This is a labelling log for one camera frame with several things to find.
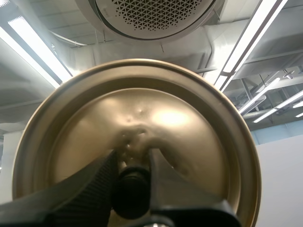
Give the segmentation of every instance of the textured grip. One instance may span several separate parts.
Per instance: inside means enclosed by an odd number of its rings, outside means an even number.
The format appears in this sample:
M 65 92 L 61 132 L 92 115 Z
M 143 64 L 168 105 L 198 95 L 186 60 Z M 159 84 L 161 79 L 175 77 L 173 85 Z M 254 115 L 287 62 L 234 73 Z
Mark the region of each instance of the textured grip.
M 113 151 L 100 163 L 92 181 L 75 198 L 54 212 L 54 224 L 106 227 L 111 211 L 111 188 L 117 176 L 117 157 Z

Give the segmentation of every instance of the gold metal lid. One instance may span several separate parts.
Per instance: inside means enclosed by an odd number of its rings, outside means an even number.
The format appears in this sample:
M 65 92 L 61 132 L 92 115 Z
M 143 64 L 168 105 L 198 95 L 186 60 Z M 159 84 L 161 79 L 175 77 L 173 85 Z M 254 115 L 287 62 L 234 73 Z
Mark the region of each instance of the gold metal lid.
M 226 198 L 244 227 L 255 224 L 260 170 L 242 117 L 195 73 L 153 60 L 100 65 L 52 93 L 20 142 L 14 198 L 69 177 L 113 148 L 121 168 L 148 165 L 153 147 L 181 176 Z

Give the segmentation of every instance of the air conditioner vent grille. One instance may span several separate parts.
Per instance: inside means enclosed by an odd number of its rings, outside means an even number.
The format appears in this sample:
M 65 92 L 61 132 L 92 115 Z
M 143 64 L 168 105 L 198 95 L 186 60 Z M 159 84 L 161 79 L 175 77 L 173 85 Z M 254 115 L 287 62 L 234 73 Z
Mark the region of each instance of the air conditioner vent grille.
M 112 0 L 117 16 L 134 29 L 157 31 L 178 26 L 202 0 Z

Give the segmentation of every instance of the ceiling air conditioner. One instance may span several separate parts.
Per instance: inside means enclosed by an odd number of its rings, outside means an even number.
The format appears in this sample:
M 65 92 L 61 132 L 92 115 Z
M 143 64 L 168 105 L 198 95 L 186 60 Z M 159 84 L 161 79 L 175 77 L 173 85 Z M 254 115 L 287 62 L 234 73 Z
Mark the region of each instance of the ceiling air conditioner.
M 168 42 L 205 23 L 223 0 L 76 0 L 86 19 L 125 40 Z

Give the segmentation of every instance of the ceiling light fixture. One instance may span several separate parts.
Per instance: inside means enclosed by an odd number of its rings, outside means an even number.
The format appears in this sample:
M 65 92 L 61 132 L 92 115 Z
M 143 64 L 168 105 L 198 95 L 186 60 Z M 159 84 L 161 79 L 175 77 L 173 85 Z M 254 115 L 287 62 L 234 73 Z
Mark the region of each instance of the ceiling light fixture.
M 294 102 L 295 100 L 297 100 L 298 98 L 303 97 L 303 91 L 300 91 L 299 93 L 295 94 L 294 96 L 290 97 L 289 99 L 285 100 L 283 103 L 277 105 L 274 109 L 272 109 L 271 111 L 268 111 L 266 114 L 260 116 L 257 120 L 254 121 L 254 123 L 257 123 L 259 121 L 261 121 L 262 119 L 266 118 L 267 116 L 273 114 L 275 111 L 277 111 L 278 109 L 283 108 L 284 106 Z
M 268 111 L 267 113 L 263 114 L 262 116 L 260 116 L 259 118 L 257 118 L 256 120 L 254 120 L 254 123 L 258 123 L 259 121 L 263 120 L 264 118 L 272 115 L 274 112 L 278 111 L 277 109 L 272 109 L 270 111 Z
M 41 74 L 54 88 L 60 86 L 2 27 L 0 27 L 0 38 Z
M 264 95 L 268 90 L 272 89 L 272 87 L 280 81 L 280 78 L 275 78 L 273 81 L 270 82 L 262 91 L 257 93 L 247 104 L 245 104 L 240 110 L 239 113 L 243 113 L 247 110 L 251 105 L 253 105 L 262 95 Z
M 298 107 L 301 107 L 303 106 L 303 101 L 302 102 L 299 102 L 298 104 L 294 105 L 293 108 L 298 108 Z
M 222 87 L 222 85 L 224 84 L 224 82 L 226 81 L 227 77 L 226 76 L 219 76 L 217 82 L 214 84 L 214 87 L 216 89 L 220 89 L 220 87 Z
M 222 86 L 221 91 L 230 83 L 231 78 L 243 65 L 286 2 L 287 0 L 262 0 L 259 3 L 253 17 L 237 41 L 220 73 L 221 75 L 223 73 L 230 75 L 230 79 Z
M 70 73 L 23 17 L 18 17 L 10 21 L 9 25 L 30 46 L 30 48 L 36 52 L 62 82 L 68 81 L 71 78 Z
M 294 102 L 298 98 L 301 98 L 303 96 L 303 91 L 300 91 L 299 93 L 295 94 L 294 96 L 290 97 L 289 99 L 285 100 L 283 103 L 276 106 L 276 108 L 281 109 L 284 106 Z
M 301 113 L 301 114 L 297 115 L 296 117 L 302 117 L 302 116 L 303 116 L 303 113 Z
M 9 4 L 9 0 L 0 0 L 0 7 Z

